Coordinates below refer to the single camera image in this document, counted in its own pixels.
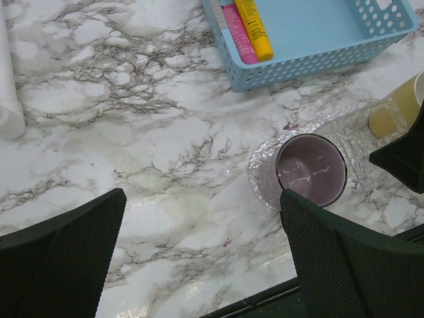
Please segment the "yellow cup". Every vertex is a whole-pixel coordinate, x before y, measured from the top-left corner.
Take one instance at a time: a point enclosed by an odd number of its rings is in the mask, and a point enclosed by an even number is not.
[[[391,97],[410,128],[418,117],[424,100],[424,72],[417,74],[392,91]],[[368,120],[370,129],[378,138],[384,138],[395,133],[398,128],[387,109],[379,109],[370,115]]]

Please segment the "white cylinder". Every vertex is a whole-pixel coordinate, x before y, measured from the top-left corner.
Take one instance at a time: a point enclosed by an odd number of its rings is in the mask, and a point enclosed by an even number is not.
[[[16,95],[6,20],[0,5],[0,138],[14,139],[24,132],[25,120]]]

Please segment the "yellow marker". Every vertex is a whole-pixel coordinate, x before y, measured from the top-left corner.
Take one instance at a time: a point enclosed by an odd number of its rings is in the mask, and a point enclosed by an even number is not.
[[[254,0],[235,0],[235,3],[259,62],[271,60],[274,53]]]

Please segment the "glass rim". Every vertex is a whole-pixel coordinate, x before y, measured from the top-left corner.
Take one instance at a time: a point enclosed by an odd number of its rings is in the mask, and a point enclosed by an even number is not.
[[[283,189],[283,191],[285,190],[285,187],[283,186],[281,180],[280,180],[280,176],[278,174],[278,162],[280,161],[282,152],[284,150],[284,148],[294,139],[297,139],[298,137],[301,136],[312,136],[312,137],[318,137],[320,139],[323,139],[324,141],[328,142],[339,154],[342,162],[343,162],[343,167],[344,167],[344,183],[343,186],[340,189],[340,193],[338,194],[338,196],[336,196],[336,198],[334,200],[332,200],[330,203],[326,203],[324,205],[320,205],[320,207],[328,207],[329,205],[332,205],[334,202],[336,202],[338,199],[340,199],[341,195],[343,194],[343,192],[345,191],[346,188],[346,184],[347,184],[347,165],[346,165],[346,160],[344,158],[344,156],[342,155],[341,151],[336,147],[336,145],[334,143],[332,143],[330,140],[328,140],[327,138],[320,136],[318,134],[311,134],[311,133],[305,133],[305,134],[297,134],[293,137],[290,137],[289,139],[287,139],[285,141],[285,143],[283,143],[283,145],[280,147],[278,154],[277,154],[277,158],[276,158],[276,176],[277,176],[277,180],[278,183],[280,184],[280,187]]]

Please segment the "white marble surface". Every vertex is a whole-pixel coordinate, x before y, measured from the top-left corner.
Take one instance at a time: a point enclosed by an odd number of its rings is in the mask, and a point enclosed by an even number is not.
[[[367,64],[233,93],[199,0],[3,3],[28,129],[0,141],[0,235],[122,187],[99,318],[199,317],[294,277],[250,154],[424,68],[421,25]],[[423,22],[424,0],[411,4]],[[423,205],[398,185],[331,210],[393,235],[424,223]]]

